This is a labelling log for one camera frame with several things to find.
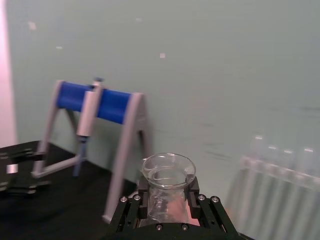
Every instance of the light green wall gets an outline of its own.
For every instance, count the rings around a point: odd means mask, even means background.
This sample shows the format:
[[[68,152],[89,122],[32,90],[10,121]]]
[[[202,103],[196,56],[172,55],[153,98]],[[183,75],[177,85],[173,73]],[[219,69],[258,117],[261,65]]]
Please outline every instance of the light green wall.
[[[103,77],[145,93],[155,151],[190,157],[201,191],[225,198],[254,134],[318,147],[319,9],[318,0],[9,0],[19,141],[42,137],[56,80]],[[119,131],[97,121],[90,160],[110,166]],[[53,141],[72,150],[71,139],[61,115]]]

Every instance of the black surface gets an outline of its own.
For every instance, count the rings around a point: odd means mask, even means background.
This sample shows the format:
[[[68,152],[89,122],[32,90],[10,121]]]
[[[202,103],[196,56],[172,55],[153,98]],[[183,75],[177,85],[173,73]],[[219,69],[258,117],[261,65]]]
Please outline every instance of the black surface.
[[[13,153],[21,149],[36,150],[38,141],[0,148]],[[74,155],[53,144],[49,147],[48,163]],[[32,162],[19,164],[19,174],[26,176]],[[46,192],[32,199],[0,199],[1,240],[95,240],[105,235],[107,225],[102,220],[111,173],[90,162],[84,162],[78,178],[73,168],[50,174],[41,180],[52,181]],[[136,185],[125,181],[123,195]]]

